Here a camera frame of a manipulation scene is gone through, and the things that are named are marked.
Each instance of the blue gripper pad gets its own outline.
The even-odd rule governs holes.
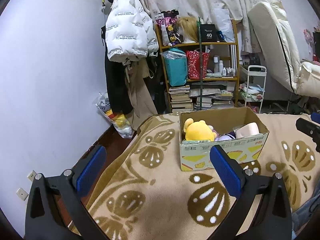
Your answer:
[[[211,148],[210,161],[229,195],[238,199],[245,183],[241,166],[235,160],[230,159],[220,145]]]
[[[87,196],[106,159],[106,149],[97,145],[85,159],[80,160],[73,168],[75,173],[73,184],[79,197]]]
[[[320,124],[320,114],[317,113],[312,113],[311,114],[311,120],[313,122],[319,123]]]

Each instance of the wooden floor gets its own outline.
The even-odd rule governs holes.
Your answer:
[[[84,206],[86,206],[87,202],[89,201],[89,198],[91,196],[91,193],[97,184],[99,177],[103,173],[103,171],[116,159],[119,155],[123,153],[123,151],[126,149],[126,147],[130,144],[131,139],[123,139],[118,132],[112,127],[112,129],[107,133],[106,136],[103,136],[101,140],[99,141],[99,144],[104,146],[107,151],[107,160],[104,164],[103,168],[101,169],[100,174],[97,176],[94,184],[91,187],[90,193],[81,199]],[[64,203],[61,198],[58,199],[58,208],[60,210],[61,216],[65,222],[66,225],[68,225],[71,222],[71,218],[64,206]]]

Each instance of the electrical outlet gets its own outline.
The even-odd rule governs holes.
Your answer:
[[[35,171],[31,171],[27,177],[28,177],[28,179],[33,181],[36,175],[37,175],[37,173]]]
[[[25,192],[25,190],[23,188],[20,187],[17,190],[17,195],[19,198],[21,198],[23,201],[25,201],[29,194],[27,192]]]

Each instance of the metal screw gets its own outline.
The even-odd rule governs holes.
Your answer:
[[[38,173],[38,174],[35,175],[35,179],[37,179],[37,180],[38,180],[38,179],[41,179],[41,177],[42,177],[42,175],[41,175],[40,173]]]
[[[63,172],[63,175],[66,176],[66,177],[70,176],[71,174],[72,174],[72,170],[65,170]]]
[[[281,178],[282,178],[281,173],[277,172],[277,173],[276,173],[276,178],[277,178],[277,179],[281,179]]]
[[[246,169],[244,172],[245,172],[245,174],[247,174],[248,176],[253,175],[253,171],[250,170],[250,169]]]

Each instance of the mannequin head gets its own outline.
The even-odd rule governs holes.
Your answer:
[[[194,17],[180,17],[178,19],[179,33],[183,36],[183,43],[198,42],[197,20]]]

